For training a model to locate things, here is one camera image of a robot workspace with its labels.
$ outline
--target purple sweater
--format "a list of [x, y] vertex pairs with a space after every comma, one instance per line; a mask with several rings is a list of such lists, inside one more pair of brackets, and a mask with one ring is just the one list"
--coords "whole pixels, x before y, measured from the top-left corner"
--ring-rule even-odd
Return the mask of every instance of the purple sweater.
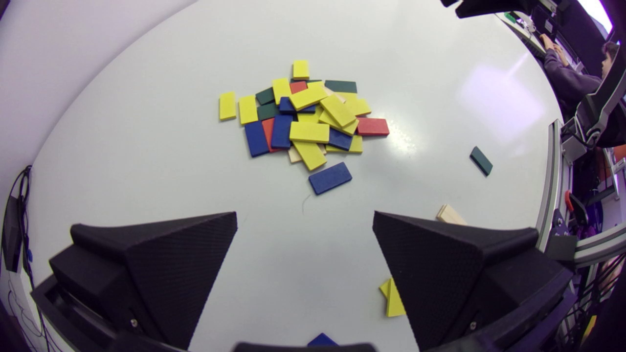
[[596, 76], [576, 73], [570, 65], [563, 66], [556, 51], [548, 49], [543, 68], [564, 111], [573, 113], [585, 95], [595, 92], [602, 80]]

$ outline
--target dark green block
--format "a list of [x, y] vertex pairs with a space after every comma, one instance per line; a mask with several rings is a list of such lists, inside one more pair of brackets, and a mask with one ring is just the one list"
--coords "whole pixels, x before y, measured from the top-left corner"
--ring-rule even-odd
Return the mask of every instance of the dark green block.
[[491, 162], [489, 162], [483, 152], [478, 149], [478, 147], [474, 147], [469, 157], [476, 164], [476, 166], [478, 166], [478, 168], [485, 174], [485, 176], [489, 176], [489, 174], [491, 173], [491, 169], [493, 169], [493, 165], [491, 164]]
[[272, 87], [264, 91], [258, 92], [257, 100], [259, 101], [259, 104], [261, 105], [265, 105], [269, 103], [270, 101], [274, 101], [274, 90], [272, 89]]
[[356, 91], [356, 82], [350, 81], [326, 81], [324, 83], [326, 88], [335, 91], [335, 92], [344, 92], [344, 93], [358, 93]]
[[295, 80], [293, 78], [291, 79], [291, 83], [300, 82], [300, 81], [306, 81], [308, 83], [308, 82], [321, 82], [322, 80]]
[[276, 103], [261, 105], [257, 108], [257, 115], [259, 116], [259, 120], [267, 120], [268, 118], [272, 118], [278, 114], [279, 112]]

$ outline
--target red block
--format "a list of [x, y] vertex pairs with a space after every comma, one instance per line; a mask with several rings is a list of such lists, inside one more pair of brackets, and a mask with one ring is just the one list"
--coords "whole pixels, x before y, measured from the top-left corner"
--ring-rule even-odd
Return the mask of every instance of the red block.
[[387, 120], [383, 118], [357, 117], [359, 124], [356, 133], [359, 136], [386, 136], [389, 134]]
[[265, 140], [267, 141], [267, 146], [270, 148], [270, 153], [279, 152], [282, 149], [274, 149], [272, 148], [272, 131], [274, 131], [274, 118], [268, 118], [267, 120], [261, 121], [263, 124], [263, 132], [265, 132]]
[[305, 81], [293, 82], [289, 85], [289, 88], [291, 88], [292, 94], [296, 94], [299, 91], [307, 89], [307, 83]]

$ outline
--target dark hair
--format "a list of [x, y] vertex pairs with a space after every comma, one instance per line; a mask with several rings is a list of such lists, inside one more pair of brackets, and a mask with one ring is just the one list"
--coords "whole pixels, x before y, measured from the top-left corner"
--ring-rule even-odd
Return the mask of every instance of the dark hair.
[[613, 43], [612, 41], [607, 41], [602, 46], [602, 53], [604, 55], [608, 54], [611, 60], [615, 60], [615, 55], [617, 55], [617, 50], [619, 49], [619, 45]]

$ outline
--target person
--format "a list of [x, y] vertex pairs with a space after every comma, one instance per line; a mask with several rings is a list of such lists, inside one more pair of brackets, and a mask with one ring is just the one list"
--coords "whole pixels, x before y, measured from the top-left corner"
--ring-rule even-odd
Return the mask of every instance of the person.
[[602, 46], [605, 59], [602, 61], [602, 78], [599, 78], [577, 73], [570, 66], [559, 45], [552, 43], [552, 40], [545, 34], [542, 34], [539, 39], [543, 41], [543, 47], [546, 49], [543, 68], [555, 90], [561, 111], [567, 118], [571, 118], [585, 95], [598, 90], [613, 64], [619, 45], [609, 41]]

